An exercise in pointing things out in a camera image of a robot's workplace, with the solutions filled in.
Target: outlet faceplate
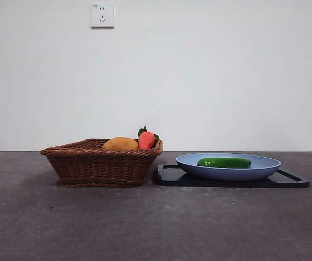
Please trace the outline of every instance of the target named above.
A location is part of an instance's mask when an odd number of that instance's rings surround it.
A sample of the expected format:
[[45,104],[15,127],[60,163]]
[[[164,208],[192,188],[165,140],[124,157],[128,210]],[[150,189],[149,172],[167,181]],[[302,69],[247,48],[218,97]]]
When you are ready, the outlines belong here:
[[114,27],[114,4],[94,3],[91,5],[91,28],[113,28]]

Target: orange carrot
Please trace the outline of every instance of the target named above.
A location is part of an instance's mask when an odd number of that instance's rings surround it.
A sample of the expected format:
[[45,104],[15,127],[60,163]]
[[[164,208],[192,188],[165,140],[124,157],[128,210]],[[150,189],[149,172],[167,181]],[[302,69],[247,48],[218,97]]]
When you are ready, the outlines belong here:
[[142,132],[139,136],[138,149],[148,150],[152,148],[155,143],[155,136],[151,132]]

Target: gray countertop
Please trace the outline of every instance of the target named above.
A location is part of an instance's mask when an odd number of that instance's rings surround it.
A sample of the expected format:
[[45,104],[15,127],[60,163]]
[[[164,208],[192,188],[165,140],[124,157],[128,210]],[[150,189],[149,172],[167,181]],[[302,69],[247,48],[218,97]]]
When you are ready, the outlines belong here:
[[312,152],[278,159],[309,188],[62,188],[39,152],[0,152],[0,261],[311,260]]

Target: toy fruit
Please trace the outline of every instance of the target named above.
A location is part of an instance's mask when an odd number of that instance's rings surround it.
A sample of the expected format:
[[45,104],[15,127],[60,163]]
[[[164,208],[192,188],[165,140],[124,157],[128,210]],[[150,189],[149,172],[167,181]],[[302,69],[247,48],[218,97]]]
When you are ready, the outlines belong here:
[[103,150],[132,151],[138,149],[138,142],[126,137],[115,137],[103,144]]
[[247,169],[251,164],[250,160],[243,158],[204,158],[198,161],[197,166]]
[[138,149],[140,150],[149,150],[155,143],[155,139],[158,139],[158,135],[153,134],[152,132],[148,132],[146,126],[144,128],[139,129],[138,131]]
[[138,149],[149,150],[155,143],[155,136],[151,132],[143,132],[139,136]]

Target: plate rim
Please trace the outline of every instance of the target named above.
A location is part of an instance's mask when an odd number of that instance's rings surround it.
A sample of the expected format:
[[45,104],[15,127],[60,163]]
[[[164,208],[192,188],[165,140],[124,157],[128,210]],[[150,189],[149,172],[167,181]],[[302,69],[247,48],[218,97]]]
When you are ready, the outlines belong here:
[[[178,159],[180,157],[183,157],[183,156],[189,156],[189,155],[199,155],[199,154],[229,154],[229,155],[242,155],[242,156],[253,156],[253,157],[258,157],[258,158],[265,158],[265,159],[272,159],[272,160],[275,160],[277,161],[277,165],[274,165],[274,166],[269,166],[269,167],[255,167],[255,168],[247,168],[247,169],[234,169],[234,168],[228,168],[228,167],[206,167],[206,166],[197,166],[197,165],[192,165],[192,164],[187,164],[187,163],[183,163],[181,161],[179,161]],[[279,167],[281,166],[281,162],[277,159],[273,159],[273,158],[269,158],[269,157],[264,157],[264,156],[258,156],[258,155],[252,155],[252,154],[241,154],[241,153],[219,153],[219,152],[214,152],[214,153],[190,153],[190,154],[185,154],[185,155],[181,155],[181,156],[178,156],[176,158],[176,162],[180,162],[181,164],[184,164],[184,165],[188,165],[188,166],[194,166],[194,167],[203,167],[203,168],[206,168],[206,169],[217,169],[217,170],[266,170],[266,169],[270,169],[270,168],[275,168],[275,167]]]

